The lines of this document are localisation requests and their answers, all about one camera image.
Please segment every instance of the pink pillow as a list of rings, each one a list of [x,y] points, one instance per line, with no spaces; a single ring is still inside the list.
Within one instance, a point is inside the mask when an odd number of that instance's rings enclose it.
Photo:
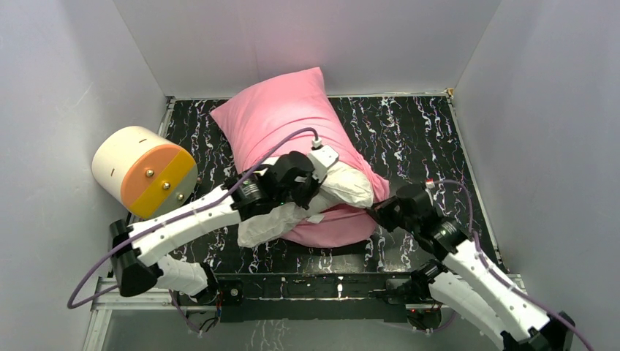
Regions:
[[[374,202],[389,196],[388,181],[372,171],[344,131],[325,94],[318,67],[255,84],[211,111],[211,116],[230,142],[239,173],[292,132],[313,127],[323,143],[340,154],[341,162],[364,173],[371,182]],[[273,156],[307,153],[312,138],[312,133],[298,135]],[[305,246],[338,247],[369,238],[376,226],[363,210],[348,205],[336,206],[324,215],[319,224],[303,221],[283,238]]]

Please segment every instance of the white fabric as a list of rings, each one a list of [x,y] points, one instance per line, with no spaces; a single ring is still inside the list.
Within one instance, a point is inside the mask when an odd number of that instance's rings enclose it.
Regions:
[[[273,165],[277,159],[272,157],[265,163]],[[285,203],[269,214],[254,216],[239,224],[237,242],[241,247],[254,247],[282,236],[304,219],[310,219],[313,223],[320,222],[320,213],[335,205],[346,203],[357,208],[367,208],[372,205],[373,199],[372,185],[366,176],[349,165],[337,162],[329,169],[319,193],[310,201],[308,210],[294,203]]]

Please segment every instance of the white tag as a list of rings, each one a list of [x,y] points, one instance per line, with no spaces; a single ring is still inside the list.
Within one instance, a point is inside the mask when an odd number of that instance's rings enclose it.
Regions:
[[[310,223],[314,223],[314,224],[319,224],[324,218],[325,218],[324,214],[315,214],[314,216],[308,217],[306,221]]]

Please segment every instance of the black marble table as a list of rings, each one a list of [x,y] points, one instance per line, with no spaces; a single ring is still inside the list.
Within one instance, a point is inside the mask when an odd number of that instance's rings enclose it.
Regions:
[[[235,174],[230,144],[209,112],[225,100],[180,100],[174,104],[166,138],[184,147],[198,164],[200,197]],[[455,179],[475,194],[461,141],[446,97],[341,97],[330,99],[356,149],[374,171],[392,184]],[[445,215],[466,224],[464,196],[455,187],[439,187],[436,202]],[[480,204],[474,199],[474,228],[483,248],[495,255]],[[237,245],[237,228],[226,227],[175,250],[187,262],[208,262],[216,273],[404,273],[428,258],[412,235],[378,227],[372,237],[335,249],[313,249],[285,240],[253,249]]]

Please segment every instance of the white cylinder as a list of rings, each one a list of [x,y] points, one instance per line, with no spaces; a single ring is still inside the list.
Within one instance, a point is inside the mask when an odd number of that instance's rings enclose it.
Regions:
[[[196,185],[196,162],[182,147],[142,127],[112,134],[97,150],[93,176],[144,219],[180,207]]]

